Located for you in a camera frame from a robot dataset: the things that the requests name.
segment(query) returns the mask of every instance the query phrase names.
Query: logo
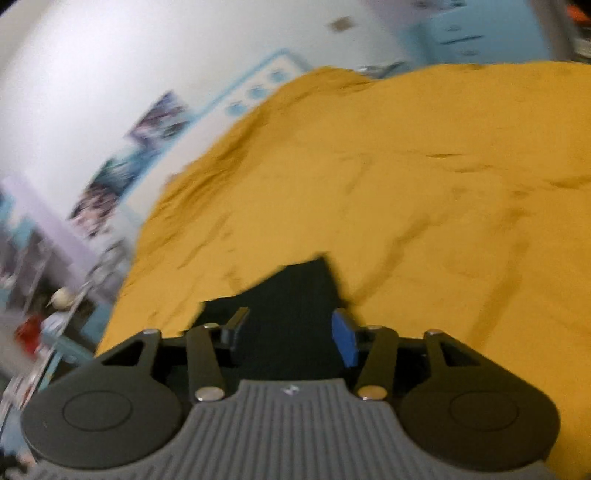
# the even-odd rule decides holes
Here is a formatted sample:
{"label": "logo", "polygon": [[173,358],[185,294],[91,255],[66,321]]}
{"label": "logo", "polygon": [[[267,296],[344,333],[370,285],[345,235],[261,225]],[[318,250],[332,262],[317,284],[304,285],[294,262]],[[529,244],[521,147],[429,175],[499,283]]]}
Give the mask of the logo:
{"label": "logo", "polygon": [[298,393],[300,393],[300,387],[298,387],[297,385],[289,385],[288,387],[282,388],[281,391],[285,395],[295,397]]}

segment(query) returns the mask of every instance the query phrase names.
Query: yellow blanket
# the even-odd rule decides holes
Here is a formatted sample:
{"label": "yellow blanket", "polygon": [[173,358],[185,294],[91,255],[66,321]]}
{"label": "yellow blanket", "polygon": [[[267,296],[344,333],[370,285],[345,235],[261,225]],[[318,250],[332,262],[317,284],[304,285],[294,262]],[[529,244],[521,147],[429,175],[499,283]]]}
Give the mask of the yellow blanket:
{"label": "yellow blanket", "polygon": [[591,67],[320,69],[167,189],[101,350],[327,252],[358,318],[439,328],[546,392],[591,471]]}

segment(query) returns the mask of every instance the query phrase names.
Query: blue cabinet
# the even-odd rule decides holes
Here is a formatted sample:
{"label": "blue cabinet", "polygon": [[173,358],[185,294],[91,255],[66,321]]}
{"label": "blue cabinet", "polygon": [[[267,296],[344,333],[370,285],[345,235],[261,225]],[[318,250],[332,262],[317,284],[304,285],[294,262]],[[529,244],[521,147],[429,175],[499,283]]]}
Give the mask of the blue cabinet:
{"label": "blue cabinet", "polygon": [[522,63],[553,58],[528,0],[466,0],[427,21],[443,63]]}

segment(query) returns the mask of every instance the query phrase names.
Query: silver bolt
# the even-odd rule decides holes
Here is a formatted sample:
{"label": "silver bolt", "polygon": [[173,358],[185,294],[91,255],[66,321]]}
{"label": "silver bolt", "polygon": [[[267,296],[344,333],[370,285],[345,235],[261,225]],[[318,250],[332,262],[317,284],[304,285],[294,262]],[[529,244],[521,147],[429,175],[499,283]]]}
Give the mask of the silver bolt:
{"label": "silver bolt", "polygon": [[226,393],[219,387],[203,387],[195,392],[195,398],[199,401],[221,400]]}

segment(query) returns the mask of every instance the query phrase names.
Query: gray ribbed plate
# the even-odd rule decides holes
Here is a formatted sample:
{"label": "gray ribbed plate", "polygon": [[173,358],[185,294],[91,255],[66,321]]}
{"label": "gray ribbed plate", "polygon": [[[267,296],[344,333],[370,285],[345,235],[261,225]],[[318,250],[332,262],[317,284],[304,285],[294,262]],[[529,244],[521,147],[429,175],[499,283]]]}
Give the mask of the gray ribbed plate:
{"label": "gray ribbed plate", "polygon": [[354,397],[342,380],[242,381],[232,397],[193,407],[179,434],[140,462],[104,472],[41,462],[27,478],[556,480],[541,462],[504,473],[447,465],[407,437],[388,404]]}

